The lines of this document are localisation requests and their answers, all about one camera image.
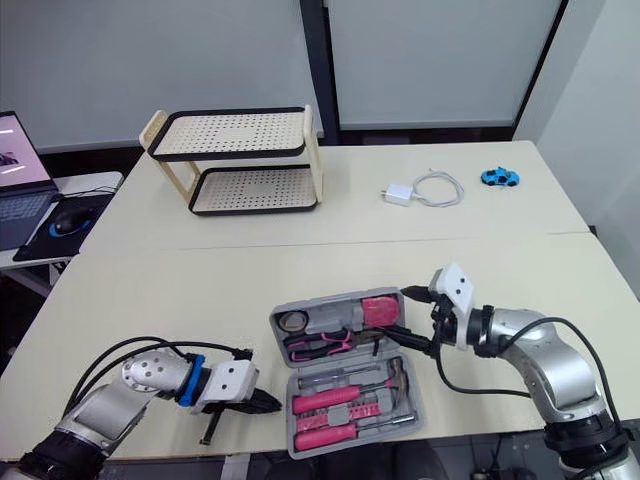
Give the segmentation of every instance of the perforated shelf tray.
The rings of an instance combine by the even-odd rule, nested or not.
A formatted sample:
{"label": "perforated shelf tray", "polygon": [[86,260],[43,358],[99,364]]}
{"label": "perforated shelf tray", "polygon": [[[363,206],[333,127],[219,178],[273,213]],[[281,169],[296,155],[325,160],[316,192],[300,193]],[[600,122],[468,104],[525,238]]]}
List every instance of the perforated shelf tray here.
{"label": "perforated shelf tray", "polygon": [[298,156],[303,125],[302,107],[175,112],[148,153],[160,162]]}
{"label": "perforated shelf tray", "polygon": [[240,215],[311,210],[316,206],[307,165],[210,168],[189,203],[197,215]]}

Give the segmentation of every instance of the silver robotic arm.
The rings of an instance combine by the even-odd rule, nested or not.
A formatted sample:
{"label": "silver robotic arm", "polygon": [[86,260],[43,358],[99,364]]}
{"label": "silver robotic arm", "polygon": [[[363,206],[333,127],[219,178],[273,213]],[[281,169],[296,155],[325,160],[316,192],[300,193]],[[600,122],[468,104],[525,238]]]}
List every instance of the silver robotic arm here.
{"label": "silver robotic arm", "polygon": [[438,270],[428,287],[408,287],[403,293],[434,304],[436,335],[432,340],[412,334],[410,338],[406,330],[391,329],[390,336],[438,361],[440,345],[448,344],[461,350],[471,346],[476,355],[503,358],[513,365],[546,422],[545,443],[560,455],[565,477],[640,479],[627,435],[617,414],[612,420],[607,412],[589,364],[558,337],[551,323],[569,322],[545,319],[531,310],[474,309],[473,284],[455,264]]}
{"label": "silver robotic arm", "polygon": [[154,397],[174,399],[192,414],[215,413],[201,440],[204,444],[210,440],[222,408],[246,413],[280,409],[280,402],[255,388],[258,370],[251,361],[232,360],[207,368],[202,355],[187,357],[162,349],[129,358],[113,382],[82,399],[0,480],[95,479]]}

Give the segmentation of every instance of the hammer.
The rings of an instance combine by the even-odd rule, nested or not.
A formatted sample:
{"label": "hammer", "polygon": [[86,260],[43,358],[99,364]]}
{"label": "hammer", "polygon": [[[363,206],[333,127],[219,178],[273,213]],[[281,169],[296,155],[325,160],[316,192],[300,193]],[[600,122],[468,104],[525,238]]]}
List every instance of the hammer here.
{"label": "hammer", "polygon": [[360,395],[373,392],[381,388],[389,388],[396,390],[396,398],[394,406],[404,400],[409,388],[407,380],[407,372],[402,368],[402,359],[395,357],[389,360],[389,367],[393,372],[391,376],[384,382],[372,383],[369,385],[351,385],[348,387],[334,388],[326,392],[316,393],[305,397],[295,397],[292,402],[293,413],[299,415],[301,413],[316,410],[318,408],[330,407],[340,403],[352,402]]}

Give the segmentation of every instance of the laptop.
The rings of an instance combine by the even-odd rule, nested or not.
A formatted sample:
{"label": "laptop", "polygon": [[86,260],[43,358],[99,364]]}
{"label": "laptop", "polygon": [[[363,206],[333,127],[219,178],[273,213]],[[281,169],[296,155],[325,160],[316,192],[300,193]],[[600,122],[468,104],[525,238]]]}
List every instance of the laptop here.
{"label": "laptop", "polygon": [[56,193],[16,113],[0,112],[0,250],[29,240]]}

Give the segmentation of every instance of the computer mouse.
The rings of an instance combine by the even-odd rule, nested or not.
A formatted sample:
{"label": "computer mouse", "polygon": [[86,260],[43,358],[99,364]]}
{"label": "computer mouse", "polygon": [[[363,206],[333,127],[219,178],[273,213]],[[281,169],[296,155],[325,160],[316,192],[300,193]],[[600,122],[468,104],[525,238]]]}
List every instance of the computer mouse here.
{"label": "computer mouse", "polygon": [[87,228],[95,218],[95,208],[70,207],[62,211],[49,226],[49,235],[65,237]]}

